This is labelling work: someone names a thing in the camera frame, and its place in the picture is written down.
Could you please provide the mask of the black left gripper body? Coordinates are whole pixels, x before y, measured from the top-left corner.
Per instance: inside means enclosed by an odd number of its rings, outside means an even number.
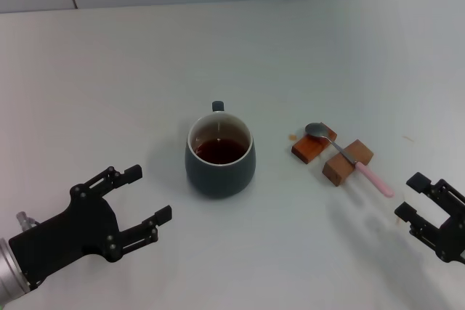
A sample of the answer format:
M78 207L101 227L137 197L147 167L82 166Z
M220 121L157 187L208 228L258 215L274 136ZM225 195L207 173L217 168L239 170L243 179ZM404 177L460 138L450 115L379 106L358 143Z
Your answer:
M9 239L9 246L30 288L84 256L95 254L114 263L122 258L121 237L112 208L98 185L75 186L70 204L56 216Z

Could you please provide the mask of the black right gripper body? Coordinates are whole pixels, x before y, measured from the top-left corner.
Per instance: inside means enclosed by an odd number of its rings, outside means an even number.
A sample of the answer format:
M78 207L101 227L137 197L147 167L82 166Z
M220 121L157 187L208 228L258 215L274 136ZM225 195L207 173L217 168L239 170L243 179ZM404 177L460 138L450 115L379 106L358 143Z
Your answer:
M465 264L465 213L450 216L438 229L435 253L445 263Z

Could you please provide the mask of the pink handled metal spoon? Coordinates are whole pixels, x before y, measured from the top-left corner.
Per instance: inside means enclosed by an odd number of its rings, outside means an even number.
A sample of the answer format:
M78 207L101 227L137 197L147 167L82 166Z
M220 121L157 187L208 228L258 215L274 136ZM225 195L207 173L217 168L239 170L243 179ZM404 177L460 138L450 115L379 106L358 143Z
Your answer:
M318 139L328 140L348 162L350 162L366 179L377 188L385 197L394 197L394 190L390 188L383 180L381 180L369 167L352 157L347 151L338 146L335 141L331 140L328 133L328 128L322 123L309 123L304 128L305 132Z

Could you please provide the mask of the dark grey ceramic cup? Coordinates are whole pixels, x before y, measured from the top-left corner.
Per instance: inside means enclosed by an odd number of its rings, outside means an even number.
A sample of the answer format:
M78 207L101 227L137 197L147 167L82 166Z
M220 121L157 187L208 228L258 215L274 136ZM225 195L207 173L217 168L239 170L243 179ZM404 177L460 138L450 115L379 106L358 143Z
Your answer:
M212 102L211 109L188 131L185 170L202 195L229 197L247 188L254 177L254 137L240 118L225 111L224 102Z

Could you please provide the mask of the left gripper silver connector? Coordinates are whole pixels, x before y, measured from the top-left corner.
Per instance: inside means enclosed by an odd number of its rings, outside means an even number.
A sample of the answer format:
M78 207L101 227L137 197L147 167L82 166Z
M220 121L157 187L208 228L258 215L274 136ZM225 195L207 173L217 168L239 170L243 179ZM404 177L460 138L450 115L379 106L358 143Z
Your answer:
M16 218L20 224L21 229L24 232L38 224L35 219L27 216L27 214L24 211L17 213Z

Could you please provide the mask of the light arched wooden block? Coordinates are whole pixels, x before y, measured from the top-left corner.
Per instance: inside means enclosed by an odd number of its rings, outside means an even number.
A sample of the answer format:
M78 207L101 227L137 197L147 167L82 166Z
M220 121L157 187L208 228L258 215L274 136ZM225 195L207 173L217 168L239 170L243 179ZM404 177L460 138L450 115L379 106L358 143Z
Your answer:
M344 150L365 166L370 163L373 157L373 152L359 139L356 139L353 143L345 147ZM342 185L354 171L356 171L355 166L341 153L338 153L325 162L322 173L335 187L338 187Z

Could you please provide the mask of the reddish brown wooden block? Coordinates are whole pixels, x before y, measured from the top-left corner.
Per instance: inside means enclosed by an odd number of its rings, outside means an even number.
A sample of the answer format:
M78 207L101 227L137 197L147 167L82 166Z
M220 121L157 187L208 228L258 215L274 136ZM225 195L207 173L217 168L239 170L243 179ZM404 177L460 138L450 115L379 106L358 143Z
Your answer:
M303 163L308 164L319 156L331 143L324 138L310 136L306 131L291 148L291 152Z

